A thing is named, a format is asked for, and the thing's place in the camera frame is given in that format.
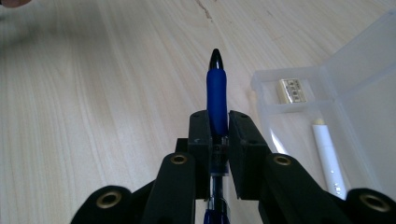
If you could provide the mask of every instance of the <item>light wood grain surface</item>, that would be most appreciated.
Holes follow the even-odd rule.
[[[228,75],[229,109],[259,125],[254,71],[319,65],[393,7],[34,0],[0,8],[0,223],[69,223],[95,190],[135,191],[154,179],[187,137],[189,115],[205,109],[213,48]],[[228,185],[232,223],[260,223],[257,204],[237,201]],[[196,223],[204,211],[197,202]]]

